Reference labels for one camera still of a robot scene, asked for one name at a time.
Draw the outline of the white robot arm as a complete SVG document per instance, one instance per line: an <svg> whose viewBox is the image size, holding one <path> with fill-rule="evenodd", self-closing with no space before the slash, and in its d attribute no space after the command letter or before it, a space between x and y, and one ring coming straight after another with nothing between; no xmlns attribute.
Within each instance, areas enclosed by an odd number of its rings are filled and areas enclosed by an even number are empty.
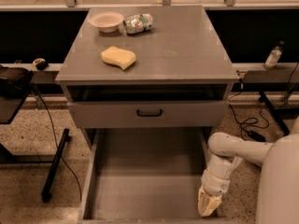
<svg viewBox="0 0 299 224"><path fill-rule="evenodd" d="M274 143L213 133L207 144L210 158L198 191L201 217L219 207L231 173L246 160L262 167L255 224L299 224L299 118L291 133Z"/></svg>

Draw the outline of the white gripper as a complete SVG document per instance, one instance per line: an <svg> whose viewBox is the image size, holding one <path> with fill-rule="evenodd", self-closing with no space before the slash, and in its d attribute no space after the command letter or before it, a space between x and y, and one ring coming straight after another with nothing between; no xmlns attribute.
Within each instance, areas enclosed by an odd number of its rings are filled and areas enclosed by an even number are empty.
<svg viewBox="0 0 299 224"><path fill-rule="evenodd" d="M205 170L201 184L202 187L198 190L198 212L202 217L209 217L221 204L221 196L227 193L230 181Z"/></svg>

